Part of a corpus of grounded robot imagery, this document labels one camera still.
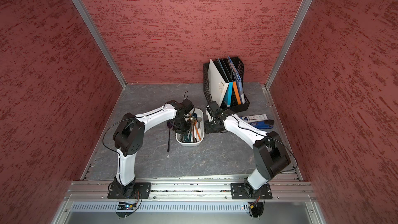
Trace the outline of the blue white flat box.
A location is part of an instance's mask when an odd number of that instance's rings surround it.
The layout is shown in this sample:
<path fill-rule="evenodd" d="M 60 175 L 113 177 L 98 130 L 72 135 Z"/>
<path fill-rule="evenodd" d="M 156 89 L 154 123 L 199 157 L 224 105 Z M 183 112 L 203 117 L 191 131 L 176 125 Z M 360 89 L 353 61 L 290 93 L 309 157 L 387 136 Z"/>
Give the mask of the blue white flat box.
<path fill-rule="evenodd" d="M 260 114 L 260 115 L 242 116 L 241 119 L 247 123 L 251 123 L 251 122 L 268 120 L 268 117 L 266 114 Z"/>

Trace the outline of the aluminium corner post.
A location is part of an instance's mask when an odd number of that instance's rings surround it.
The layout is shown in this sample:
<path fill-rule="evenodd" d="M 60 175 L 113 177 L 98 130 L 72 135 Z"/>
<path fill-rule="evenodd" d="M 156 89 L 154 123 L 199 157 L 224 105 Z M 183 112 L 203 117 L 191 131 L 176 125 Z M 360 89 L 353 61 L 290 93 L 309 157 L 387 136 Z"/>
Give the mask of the aluminium corner post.
<path fill-rule="evenodd" d="M 297 33 L 301 27 L 301 24 L 310 8 L 312 2 L 313 2 L 313 0 L 302 0 L 301 1 L 301 4 L 297 10 L 295 17 L 294 17 L 293 23 L 292 23 L 292 25 L 289 29 L 289 32 L 286 36 L 284 44 L 279 52 L 279 55 L 278 55 L 278 57 L 274 63 L 274 66 L 268 76 L 268 79 L 265 83 L 265 88 L 267 90 L 270 90 L 270 88 L 277 76 L 277 73 L 282 66 L 282 63 L 290 49 L 290 46 L 292 45 L 292 43 L 294 41 L 295 36 L 297 35 Z"/>
<path fill-rule="evenodd" d="M 110 66 L 114 75 L 116 76 L 116 78 L 118 79 L 122 88 L 124 89 L 127 85 L 127 81 L 126 81 L 125 77 L 123 76 L 121 70 L 119 69 L 116 61 L 114 60 L 109 48 L 107 47 L 98 28 L 96 27 L 92 17 L 90 16 L 90 13 L 87 10 L 83 0 L 72 0 L 72 2 L 74 4 L 74 6 L 76 7 L 78 13 L 82 17 L 84 23 L 86 24 L 88 30 L 90 31 L 92 37 L 94 38 L 94 40 L 95 40 L 96 44 L 98 45 L 99 49 L 101 50 L 102 54 L 104 55 L 108 65 Z"/>

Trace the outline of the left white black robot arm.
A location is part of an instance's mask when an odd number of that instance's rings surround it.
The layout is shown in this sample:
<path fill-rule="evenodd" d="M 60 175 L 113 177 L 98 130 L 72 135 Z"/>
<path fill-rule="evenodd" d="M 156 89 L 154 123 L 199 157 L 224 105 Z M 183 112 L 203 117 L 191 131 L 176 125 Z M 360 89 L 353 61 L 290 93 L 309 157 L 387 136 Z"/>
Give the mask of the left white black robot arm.
<path fill-rule="evenodd" d="M 182 136 L 187 135 L 191 129 L 187 118 L 193 109 L 194 105 L 188 99 L 182 103 L 171 100 L 162 107 L 143 114 L 125 114 L 113 135 L 118 153 L 117 182 L 127 186 L 135 180 L 136 153 L 143 146 L 145 132 L 170 120 L 174 132 Z"/>

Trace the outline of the black mesh file holder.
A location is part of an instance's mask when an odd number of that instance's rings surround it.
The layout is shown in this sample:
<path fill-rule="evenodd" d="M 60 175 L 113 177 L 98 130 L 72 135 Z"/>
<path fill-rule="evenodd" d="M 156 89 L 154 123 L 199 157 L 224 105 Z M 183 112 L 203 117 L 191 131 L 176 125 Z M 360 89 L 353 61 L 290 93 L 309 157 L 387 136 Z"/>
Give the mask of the black mesh file holder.
<path fill-rule="evenodd" d="M 243 64 L 242 60 L 241 60 L 239 57 L 230 57 L 230 58 L 232 59 L 232 61 L 233 61 L 234 65 L 235 65 L 235 67 L 237 68 L 238 73 L 239 73 L 239 75 L 240 75 L 240 77 L 241 77 L 241 79 L 242 79 L 242 82 L 243 82 L 243 78 L 244 78 L 244 64 Z M 222 75 L 222 77 L 224 78 L 224 80 L 226 81 L 226 77 L 225 77 L 225 75 L 224 75 L 224 73 L 223 73 L 223 71 L 222 71 L 222 68 L 220 67 L 220 65 L 219 65 L 219 63 L 218 63 L 218 59 L 219 59 L 219 58 L 213 60 L 213 62 L 214 62 L 214 64 L 216 65 L 216 67 L 217 67 L 217 69 L 219 70 L 219 72 L 220 72 L 220 74 Z M 209 92 L 208 68 L 209 68 L 209 62 L 203 64 L 203 92 L 204 92 L 204 95 L 205 95 L 205 97 L 206 97 L 207 102 L 208 102 L 208 103 L 211 103 L 211 102 L 213 102 L 213 101 L 212 101 L 212 98 L 211 98 L 211 95 L 210 95 L 210 92 Z M 230 109 L 230 110 L 232 110 L 232 111 L 234 111 L 234 112 L 236 112 L 236 113 L 246 111 L 246 110 L 248 109 L 249 105 L 250 105 L 250 101 L 248 100 L 248 98 L 246 97 L 245 94 L 244 94 L 244 96 L 245 96 L 246 103 L 245 103 L 245 104 L 238 105 L 238 104 L 237 104 L 237 101 L 236 101 L 235 93 L 234 93 L 234 90 L 233 90 L 233 91 L 232 91 L 231 106 L 230 106 L 230 107 L 227 107 L 226 104 L 225 104 L 225 102 L 223 101 L 223 104 L 221 105 L 220 108 L 221 108 L 221 109 Z"/>

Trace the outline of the white rectangular storage box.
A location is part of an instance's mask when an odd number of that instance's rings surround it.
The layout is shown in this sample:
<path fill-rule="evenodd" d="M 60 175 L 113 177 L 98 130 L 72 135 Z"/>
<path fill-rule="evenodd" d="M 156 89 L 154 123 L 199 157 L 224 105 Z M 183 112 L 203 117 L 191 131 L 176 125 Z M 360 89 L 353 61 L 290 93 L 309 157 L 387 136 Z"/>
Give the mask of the white rectangular storage box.
<path fill-rule="evenodd" d="M 191 111 L 191 113 L 196 113 L 197 114 L 197 124 L 198 124 L 198 129 L 200 132 L 200 136 L 201 136 L 201 140 L 196 143 L 195 142 L 195 134 L 194 134 L 194 130 L 193 128 L 191 128 L 190 133 L 191 133 L 191 141 L 189 143 L 184 143 L 183 142 L 183 136 L 179 133 L 175 134 L 175 139 L 177 141 L 177 143 L 179 143 L 182 146 L 198 146 L 202 143 L 202 141 L 204 140 L 204 113 L 202 110 L 200 110 L 199 108 L 195 108 L 194 110 Z"/>

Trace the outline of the blue metallic handle utensil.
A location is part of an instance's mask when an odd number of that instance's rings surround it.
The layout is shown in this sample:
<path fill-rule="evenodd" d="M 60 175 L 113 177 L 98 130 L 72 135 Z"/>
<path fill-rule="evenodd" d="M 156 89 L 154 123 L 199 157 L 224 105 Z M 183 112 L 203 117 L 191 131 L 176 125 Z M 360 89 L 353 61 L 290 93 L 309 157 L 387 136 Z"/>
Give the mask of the blue metallic handle utensil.
<path fill-rule="evenodd" d="M 193 113 L 190 116 L 190 121 L 191 121 L 192 128 L 194 128 L 195 125 L 197 124 L 197 114 L 196 113 Z"/>

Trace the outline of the blue folder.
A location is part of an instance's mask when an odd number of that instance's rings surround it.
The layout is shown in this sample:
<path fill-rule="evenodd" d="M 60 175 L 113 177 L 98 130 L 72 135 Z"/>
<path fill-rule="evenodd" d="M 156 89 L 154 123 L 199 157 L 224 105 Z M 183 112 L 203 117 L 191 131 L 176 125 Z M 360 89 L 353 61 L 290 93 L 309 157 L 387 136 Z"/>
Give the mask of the blue folder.
<path fill-rule="evenodd" d="M 245 100 L 245 96 L 244 96 L 244 91 L 243 91 L 243 82 L 242 79 L 238 73 L 237 68 L 235 67 L 232 59 L 228 56 L 228 61 L 229 61 L 229 65 L 230 65 L 230 69 L 231 72 L 234 76 L 235 82 L 237 84 L 238 87 L 238 91 L 239 91 L 239 95 L 240 95 L 240 99 L 241 99 L 241 104 L 245 104 L 246 100 Z"/>

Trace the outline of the left aluminium corner post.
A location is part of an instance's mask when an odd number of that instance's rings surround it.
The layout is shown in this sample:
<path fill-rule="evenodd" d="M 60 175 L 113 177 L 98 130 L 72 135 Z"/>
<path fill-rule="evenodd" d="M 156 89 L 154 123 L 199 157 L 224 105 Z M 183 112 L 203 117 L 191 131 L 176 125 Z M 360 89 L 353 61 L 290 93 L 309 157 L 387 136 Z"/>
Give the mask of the left aluminium corner post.
<path fill-rule="evenodd" d="M 123 76 L 121 70 L 119 69 L 116 61 L 114 60 L 109 48 L 107 47 L 98 28 L 96 27 L 92 17 L 90 16 L 90 13 L 87 10 L 83 0 L 72 0 L 72 2 L 74 4 L 74 6 L 76 7 L 78 13 L 82 17 L 84 23 L 86 24 L 88 30 L 90 31 L 92 37 L 94 38 L 94 40 L 95 40 L 96 44 L 98 45 L 99 49 L 101 50 L 102 54 L 104 55 L 108 65 L 110 66 L 114 75 L 116 76 L 116 78 L 118 79 L 122 88 L 124 89 L 127 85 L 127 81 L 126 81 L 125 77 Z"/>

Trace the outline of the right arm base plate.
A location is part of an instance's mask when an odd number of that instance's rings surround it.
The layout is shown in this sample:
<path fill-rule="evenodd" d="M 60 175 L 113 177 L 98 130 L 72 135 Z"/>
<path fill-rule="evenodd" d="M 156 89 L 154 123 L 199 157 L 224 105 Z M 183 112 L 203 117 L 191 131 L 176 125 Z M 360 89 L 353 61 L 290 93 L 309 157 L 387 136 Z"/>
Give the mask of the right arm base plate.
<path fill-rule="evenodd" d="M 232 183 L 230 186 L 232 199 L 234 200 L 271 200 L 273 198 L 269 184 L 264 184 L 259 189 L 253 189 L 248 183 Z"/>

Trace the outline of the orange folder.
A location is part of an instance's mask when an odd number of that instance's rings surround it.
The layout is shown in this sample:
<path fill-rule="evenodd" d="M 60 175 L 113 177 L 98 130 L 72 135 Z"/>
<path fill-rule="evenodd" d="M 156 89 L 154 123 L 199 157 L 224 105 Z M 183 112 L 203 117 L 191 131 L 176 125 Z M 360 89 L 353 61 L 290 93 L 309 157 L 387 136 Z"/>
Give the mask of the orange folder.
<path fill-rule="evenodd" d="M 233 90 L 234 90 L 234 93 L 235 93 L 237 104 L 241 105 L 241 99 L 240 99 L 240 95 L 239 95 L 239 91 L 238 91 L 238 87 L 237 87 L 236 82 L 233 82 Z"/>

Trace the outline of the right aluminium corner post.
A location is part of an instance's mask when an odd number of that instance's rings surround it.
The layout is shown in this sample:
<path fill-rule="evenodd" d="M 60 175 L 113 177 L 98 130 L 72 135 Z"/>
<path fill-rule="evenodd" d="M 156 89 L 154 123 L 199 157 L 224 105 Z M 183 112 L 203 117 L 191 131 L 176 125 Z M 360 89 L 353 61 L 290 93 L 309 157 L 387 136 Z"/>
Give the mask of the right aluminium corner post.
<path fill-rule="evenodd" d="M 274 66 L 268 76 L 268 79 L 265 83 L 265 88 L 267 90 L 270 90 L 270 88 L 277 76 L 277 73 L 282 66 L 282 63 L 290 49 L 290 46 L 292 45 L 292 43 L 294 41 L 295 36 L 297 35 L 297 33 L 301 27 L 301 24 L 310 8 L 312 2 L 313 2 L 313 0 L 302 0 L 301 1 L 301 4 L 297 10 L 295 17 L 294 17 L 293 23 L 292 23 L 292 25 L 289 29 L 289 32 L 286 36 L 284 44 L 279 52 L 279 55 L 278 55 L 278 57 L 274 63 Z"/>

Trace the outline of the orange spoon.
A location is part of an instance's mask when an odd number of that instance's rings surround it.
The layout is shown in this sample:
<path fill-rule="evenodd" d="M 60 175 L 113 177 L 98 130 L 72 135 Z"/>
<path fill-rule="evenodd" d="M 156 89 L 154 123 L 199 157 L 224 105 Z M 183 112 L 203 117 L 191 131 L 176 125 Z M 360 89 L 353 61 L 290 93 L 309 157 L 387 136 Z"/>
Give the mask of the orange spoon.
<path fill-rule="evenodd" d="M 201 140 L 200 132 L 198 129 L 198 124 L 194 124 L 193 126 L 194 134 L 195 134 L 195 142 L 198 143 Z"/>

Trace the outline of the white folder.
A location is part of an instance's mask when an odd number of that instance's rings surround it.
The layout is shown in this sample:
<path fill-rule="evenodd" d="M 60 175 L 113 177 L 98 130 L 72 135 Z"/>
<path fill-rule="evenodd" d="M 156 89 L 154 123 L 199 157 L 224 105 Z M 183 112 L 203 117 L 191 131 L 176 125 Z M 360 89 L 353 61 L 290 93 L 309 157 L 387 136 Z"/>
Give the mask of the white folder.
<path fill-rule="evenodd" d="M 212 101 L 215 101 L 220 107 L 223 104 L 224 97 L 226 95 L 229 83 L 227 83 L 213 60 L 210 59 L 208 68 L 208 82 L 209 82 L 209 92 Z"/>

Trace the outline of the aluminium front rail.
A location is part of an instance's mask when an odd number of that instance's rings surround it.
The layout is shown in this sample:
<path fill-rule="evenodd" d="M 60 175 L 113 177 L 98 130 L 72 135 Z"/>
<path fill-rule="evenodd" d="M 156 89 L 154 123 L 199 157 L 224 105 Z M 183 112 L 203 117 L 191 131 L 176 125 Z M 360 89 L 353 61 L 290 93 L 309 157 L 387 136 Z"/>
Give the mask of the aluminium front rail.
<path fill-rule="evenodd" d="M 147 179 L 137 180 L 134 191 L 141 193 L 140 199 L 148 202 L 227 202 L 269 200 L 272 202 L 317 202 L 310 182 L 277 180 L 268 183 L 249 196 L 240 179 Z M 115 191 L 108 181 L 74 181 L 64 200 L 109 201 L 111 194 L 116 200 L 123 196 Z"/>

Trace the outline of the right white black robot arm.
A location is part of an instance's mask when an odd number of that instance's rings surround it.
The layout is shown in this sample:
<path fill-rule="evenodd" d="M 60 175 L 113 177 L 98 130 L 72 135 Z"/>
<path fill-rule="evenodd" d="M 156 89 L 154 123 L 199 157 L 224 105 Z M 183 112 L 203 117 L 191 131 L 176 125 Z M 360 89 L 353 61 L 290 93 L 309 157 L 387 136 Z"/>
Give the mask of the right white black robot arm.
<path fill-rule="evenodd" d="M 275 131 L 267 133 L 242 120 L 237 114 L 205 111 L 205 132 L 231 132 L 252 148 L 255 170 L 247 177 L 252 190 L 258 190 L 291 164 L 288 148 Z"/>

